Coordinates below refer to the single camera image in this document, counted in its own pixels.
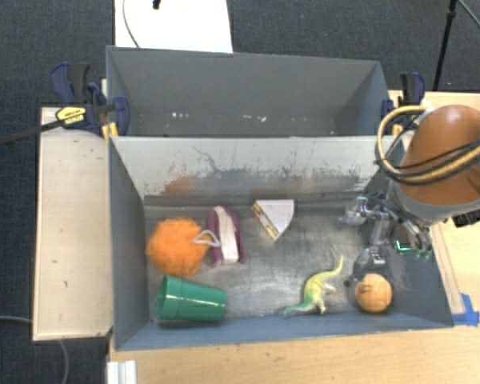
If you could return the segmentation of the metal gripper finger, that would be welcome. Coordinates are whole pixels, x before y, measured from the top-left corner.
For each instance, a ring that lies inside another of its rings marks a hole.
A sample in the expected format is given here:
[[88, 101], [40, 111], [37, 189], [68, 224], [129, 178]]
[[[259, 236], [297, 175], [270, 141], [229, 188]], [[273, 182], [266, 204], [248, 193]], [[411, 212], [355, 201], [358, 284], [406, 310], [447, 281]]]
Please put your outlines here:
[[344, 210], [338, 218], [339, 226], [361, 226], [368, 219], [378, 219], [378, 212], [368, 208], [368, 197], [358, 196]]
[[345, 288], [352, 290], [368, 274], [386, 276], [386, 256], [376, 246], [365, 248], [357, 256], [350, 276], [345, 280]]

